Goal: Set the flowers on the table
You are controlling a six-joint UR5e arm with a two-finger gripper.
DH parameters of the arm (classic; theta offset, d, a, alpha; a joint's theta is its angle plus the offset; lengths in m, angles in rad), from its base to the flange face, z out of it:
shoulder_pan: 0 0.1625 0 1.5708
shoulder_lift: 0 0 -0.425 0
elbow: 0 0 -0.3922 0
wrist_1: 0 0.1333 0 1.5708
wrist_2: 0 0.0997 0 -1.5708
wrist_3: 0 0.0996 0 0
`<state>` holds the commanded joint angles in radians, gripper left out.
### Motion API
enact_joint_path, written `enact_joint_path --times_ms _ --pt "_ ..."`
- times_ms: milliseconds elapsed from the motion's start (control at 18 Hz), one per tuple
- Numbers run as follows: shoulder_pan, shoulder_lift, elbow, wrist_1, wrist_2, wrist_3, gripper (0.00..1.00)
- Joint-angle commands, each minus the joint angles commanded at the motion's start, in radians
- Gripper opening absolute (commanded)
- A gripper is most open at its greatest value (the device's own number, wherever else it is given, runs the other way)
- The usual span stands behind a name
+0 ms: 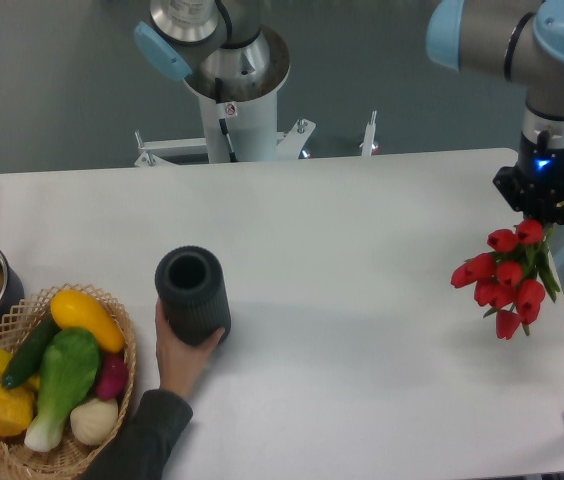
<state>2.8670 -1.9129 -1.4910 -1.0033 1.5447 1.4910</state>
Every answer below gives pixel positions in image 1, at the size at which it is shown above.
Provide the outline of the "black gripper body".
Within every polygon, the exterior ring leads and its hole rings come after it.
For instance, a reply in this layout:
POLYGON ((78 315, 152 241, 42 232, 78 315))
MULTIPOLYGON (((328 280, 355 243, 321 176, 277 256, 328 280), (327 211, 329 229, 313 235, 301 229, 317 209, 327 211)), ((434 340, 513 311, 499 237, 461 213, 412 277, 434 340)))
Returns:
POLYGON ((534 140, 522 136, 516 163, 500 168, 493 184, 526 218, 564 225, 564 148, 551 144, 547 130, 534 140))

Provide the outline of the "dark grey sleeved forearm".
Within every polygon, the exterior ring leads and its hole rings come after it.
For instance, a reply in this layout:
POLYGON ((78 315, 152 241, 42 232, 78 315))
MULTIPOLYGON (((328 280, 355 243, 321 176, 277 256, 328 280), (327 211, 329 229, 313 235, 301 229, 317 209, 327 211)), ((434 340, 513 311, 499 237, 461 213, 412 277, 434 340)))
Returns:
POLYGON ((161 479, 192 416, 191 406, 180 396, 162 389, 146 391, 133 418, 80 479, 161 479))

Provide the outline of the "person's bare hand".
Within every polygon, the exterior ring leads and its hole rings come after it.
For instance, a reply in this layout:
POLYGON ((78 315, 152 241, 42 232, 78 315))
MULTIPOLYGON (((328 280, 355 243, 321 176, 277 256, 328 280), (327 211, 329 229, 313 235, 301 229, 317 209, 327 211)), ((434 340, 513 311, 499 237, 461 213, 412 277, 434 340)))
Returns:
POLYGON ((223 338, 225 329, 217 329, 197 346, 188 345, 172 330, 160 300, 155 305, 155 327, 159 388, 186 399, 223 338))

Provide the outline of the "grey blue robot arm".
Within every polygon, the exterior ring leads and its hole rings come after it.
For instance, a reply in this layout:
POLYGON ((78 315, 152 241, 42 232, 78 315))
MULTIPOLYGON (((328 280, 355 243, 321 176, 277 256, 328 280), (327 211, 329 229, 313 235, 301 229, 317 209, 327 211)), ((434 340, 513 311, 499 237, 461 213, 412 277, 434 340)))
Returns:
MULTIPOLYGON (((289 51, 256 2, 154 1, 134 38, 155 70, 197 96, 211 162, 300 155, 313 125, 277 129, 289 51)), ((444 1, 430 18, 426 51, 449 69, 526 87, 518 159, 494 185, 512 209, 564 224, 564 1, 444 1)))

